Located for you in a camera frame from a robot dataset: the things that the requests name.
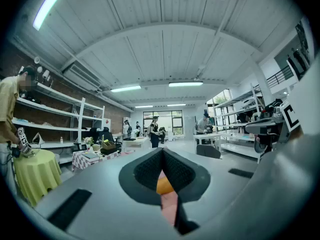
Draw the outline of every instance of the black mesh fabric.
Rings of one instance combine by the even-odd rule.
[[[159,174],[161,173],[162,152],[158,152],[140,163],[134,169],[135,179],[148,189],[157,190]]]
[[[177,193],[196,177],[195,171],[191,167],[166,152],[163,153],[162,169]]]

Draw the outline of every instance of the ceiling light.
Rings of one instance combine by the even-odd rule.
[[[172,104],[172,105],[167,105],[168,107],[178,107],[178,106],[185,106],[186,104]]]
[[[41,28],[42,23],[44,22],[47,14],[49,13],[52,6],[54,6],[56,1],[57,0],[44,0],[33,22],[33,27],[36,30],[39,30]]]
[[[119,93],[119,92],[131,91],[131,90],[138,90],[138,89],[141,89],[141,86],[140,86],[140,85],[131,86],[131,87],[124,87],[124,88],[119,88],[119,89],[112,89],[111,92],[113,92],[113,93]]]
[[[170,82],[169,87],[202,86],[204,82]]]
[[[154,106],[148,105],[148,106],[135,106],[136,109],[142,109],[142,108],[153,108]]]

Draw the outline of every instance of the air conditioner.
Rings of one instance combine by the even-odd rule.
[[[101,91],[100,79],[92,74],[88,69],[75,61],[70,67],[62,72],[63,76],[88,91]]]

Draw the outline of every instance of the yellow tablecloth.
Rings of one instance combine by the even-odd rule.
[[[45,149],[33,149],[35,156],[14,158],[14,168],[18,184],[24,197],[32,206],[60,185],[61,170],[55,154]]]

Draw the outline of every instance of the table leg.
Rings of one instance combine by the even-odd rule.
[[[197,154],[197,139],[196,138],[193,138],[194,139],[194,153]]]

